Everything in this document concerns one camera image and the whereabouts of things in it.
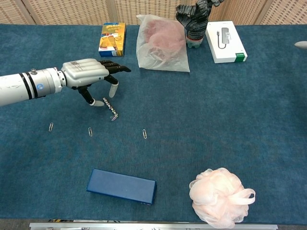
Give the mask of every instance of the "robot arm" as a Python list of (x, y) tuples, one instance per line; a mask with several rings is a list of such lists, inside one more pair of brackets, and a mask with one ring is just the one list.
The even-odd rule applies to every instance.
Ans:
[(0, 77), (0, 106), (57, 93), (64, 86), (78, 90), (90, 105), (103, 106), (102, 101), (96, 101), (91, 97), (87, 88), (93, 83), (106, 80), (111, 83), (109, 96), (113, 97), (118, 81), (111, 74), (120, 71), (130, 72), (131, 70), (112, 61), (97, 61), (89, 58), (66, 62), (61, 70), (32, 69), (31, 72), (2, 76)]

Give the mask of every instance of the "pink object in plastic bag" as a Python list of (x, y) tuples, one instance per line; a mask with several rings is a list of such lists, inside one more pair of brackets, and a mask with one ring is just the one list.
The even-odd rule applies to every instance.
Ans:
[(136, 54), (140, 68), (189, 72), (184, 27), (177, 21), (138, 15)]
[(207, 169), (197, 175), (190, 187), (193, 208), (201, 220), (215, 228), (233, 228), (248, 215), (255, 191), (244, 189), (240, 179), (225, 168)]

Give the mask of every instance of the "white box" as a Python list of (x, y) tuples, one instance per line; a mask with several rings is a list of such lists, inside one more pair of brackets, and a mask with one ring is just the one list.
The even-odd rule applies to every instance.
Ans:
[(215, 63), (242, 62), (248, 57), (232, 21), (209, 22), (206, 37)]

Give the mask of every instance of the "blue box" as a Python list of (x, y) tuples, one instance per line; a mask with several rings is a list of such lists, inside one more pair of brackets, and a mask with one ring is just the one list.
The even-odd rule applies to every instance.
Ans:
[(152, 205), (155, 189), (153, 180), (93, 169), (86, 191)]

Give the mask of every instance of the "blue table surface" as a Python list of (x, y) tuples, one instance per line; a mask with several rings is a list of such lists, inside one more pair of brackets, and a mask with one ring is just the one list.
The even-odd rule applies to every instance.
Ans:
[[(114, 98), (107, 82), (89, 88), (115, 122), (68, 88), (0, 107), (0, 217), (198, 222), (189, 183), (225, 167), (256, 191), (245, 223), (307, 224), (307, 52), (294, 46), (307, 25), (236, 28), (246, 62), (214, 64), (204, 40), (184, 73), (140, 69), (128, 26), (125, 56), (110, 59), (132, 72), (114, 74)], [(101, 26), (0, 31), (0, 76), (104, 59)], [(154, 204), (86, 192), (93, 168), (156, 180)]]

